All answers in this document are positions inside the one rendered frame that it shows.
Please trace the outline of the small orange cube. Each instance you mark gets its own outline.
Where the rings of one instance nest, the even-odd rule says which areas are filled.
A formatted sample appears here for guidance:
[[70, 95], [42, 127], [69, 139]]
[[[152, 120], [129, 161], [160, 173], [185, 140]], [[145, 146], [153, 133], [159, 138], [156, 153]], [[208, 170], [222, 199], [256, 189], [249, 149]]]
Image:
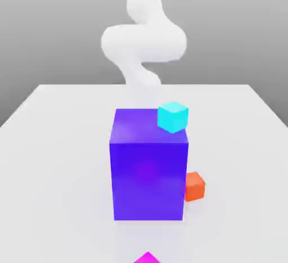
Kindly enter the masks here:
[[205, 194], [205, 182], [198, 172], [187, 173], [184, 199], [186, 202], [202, 199]]

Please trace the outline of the small cyan cube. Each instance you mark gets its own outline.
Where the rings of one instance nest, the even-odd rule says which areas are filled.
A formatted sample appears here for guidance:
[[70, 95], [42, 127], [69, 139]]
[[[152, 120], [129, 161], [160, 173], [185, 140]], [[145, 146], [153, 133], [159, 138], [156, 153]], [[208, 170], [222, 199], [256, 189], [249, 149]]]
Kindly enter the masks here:
[[174, 134], [188, 125], [189, 108], [178, 102], [168, 102], [157, 109], [158, 127]]

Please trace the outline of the large purple box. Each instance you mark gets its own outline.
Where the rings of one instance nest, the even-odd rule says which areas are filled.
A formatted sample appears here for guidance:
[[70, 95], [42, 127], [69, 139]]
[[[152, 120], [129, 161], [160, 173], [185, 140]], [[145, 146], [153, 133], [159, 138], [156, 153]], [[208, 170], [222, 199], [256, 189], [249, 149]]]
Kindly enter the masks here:
[[110, 166], [115, 220], [182, 220], [188, 159], [185, 130], [158, 127], [156, 109], [118, 108]]

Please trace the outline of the small magenta cube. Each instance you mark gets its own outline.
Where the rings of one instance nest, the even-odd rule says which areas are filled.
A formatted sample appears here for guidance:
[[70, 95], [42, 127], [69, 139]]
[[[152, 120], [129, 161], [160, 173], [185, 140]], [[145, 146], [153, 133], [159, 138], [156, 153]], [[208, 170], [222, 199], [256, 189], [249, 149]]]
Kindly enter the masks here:
[[152, 253], [147, 251], [133, 263], [160, 263], [160, 261]]

